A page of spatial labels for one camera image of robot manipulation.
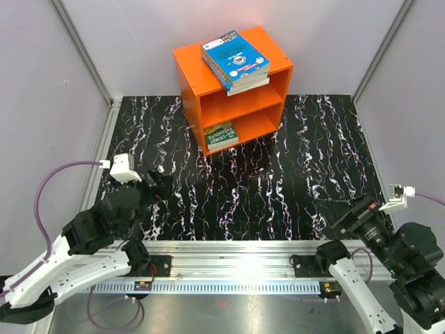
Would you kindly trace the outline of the dark green book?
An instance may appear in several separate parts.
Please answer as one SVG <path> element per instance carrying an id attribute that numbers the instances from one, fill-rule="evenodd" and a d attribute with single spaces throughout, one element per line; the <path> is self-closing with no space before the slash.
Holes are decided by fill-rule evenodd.
<path id="1" fill-rule="evenodd" d="M 238 143 L 239 137 L 231 121 L 204 129 L 204 138 L 210 153 Z"/>

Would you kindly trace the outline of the blue back-cover book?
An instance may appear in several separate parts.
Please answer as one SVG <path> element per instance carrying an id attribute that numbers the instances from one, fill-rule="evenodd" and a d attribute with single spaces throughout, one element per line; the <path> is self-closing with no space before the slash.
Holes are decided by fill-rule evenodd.
<path id="1" fill-rule="evenodd" d="M 235 30 L 201 44 L 200 50 L 230 86 L 270 70 L 270 61 Z"/>

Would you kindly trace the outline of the blue 26-Storey Treehouse book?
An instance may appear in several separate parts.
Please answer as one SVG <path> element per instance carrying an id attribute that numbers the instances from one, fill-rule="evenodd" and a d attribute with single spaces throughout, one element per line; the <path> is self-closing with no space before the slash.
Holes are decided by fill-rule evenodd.
<path id="1" fill-rule="evenodd" d="M 226 92 L 269 77 L 270 61 L 262 55 L 253 59 L 251 56 L 239 54 L 228 59 L 226 65 L 222 65 L 222 61 L 213 60 L 205 53 L 202 53 L 202 58 Z"/>

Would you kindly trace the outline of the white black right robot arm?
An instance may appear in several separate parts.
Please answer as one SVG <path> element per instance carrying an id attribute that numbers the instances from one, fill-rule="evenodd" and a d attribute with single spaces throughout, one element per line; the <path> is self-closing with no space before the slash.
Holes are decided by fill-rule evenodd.
<path id="1" fill-rule="evenodd" d="M 332 276 L 347 294 L 367 333 L 443 333 L 444 277 L 436 269 L 444 253 L 431 228 L 408 222 L 395 229 L 388 214 L 407 207 L 407 195 L 385 204 L 364 195 L 351 200 L 315 199 L 314 205 L 337 233 L 317 247 L 315 268 Z M 347 243 L 362 242 L 377 262 L 375 274 L 386 280 L 403 317 L 394 321 L 356 271 Z"/>

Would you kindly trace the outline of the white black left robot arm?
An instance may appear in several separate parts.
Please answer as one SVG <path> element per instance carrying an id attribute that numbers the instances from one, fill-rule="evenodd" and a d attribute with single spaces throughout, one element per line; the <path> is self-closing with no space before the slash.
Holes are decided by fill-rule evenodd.
<path id="1" fill-rule="evenodd" d="M 114 277 L 153 271 L 136 229 L 149 206 L 172 195 L 173 177 L 156 170 L 149 176 L 153 186 L 137 179 L 115 182 L 114 191 L 63 228 L 49 253 L 20 273 L 1 277 L 1 322 L 32 324 L 83 289 Z"/>

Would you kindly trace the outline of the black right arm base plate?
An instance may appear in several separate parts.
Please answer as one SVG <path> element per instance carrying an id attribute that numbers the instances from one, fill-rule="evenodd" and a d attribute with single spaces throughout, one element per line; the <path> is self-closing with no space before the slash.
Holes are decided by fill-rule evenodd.
<path id="1" fill-rule="evenodd" d="M 292 255 L 289 258 L 296 278 L 327 278 L 329 272 L 322 272 L 314 255 Z"/>

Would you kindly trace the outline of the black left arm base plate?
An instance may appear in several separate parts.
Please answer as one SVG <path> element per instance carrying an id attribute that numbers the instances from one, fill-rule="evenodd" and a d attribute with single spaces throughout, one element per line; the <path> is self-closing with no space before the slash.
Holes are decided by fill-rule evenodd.
<path id="1" fill-rule="evenodd" d="M 155 277 L 169 278 L 172 270 L 171 255 L 151 255 L 150 263 L 146 270 L 140 274 L 140 277 L 151 277 L 151 267 L 155 268 Z"/>

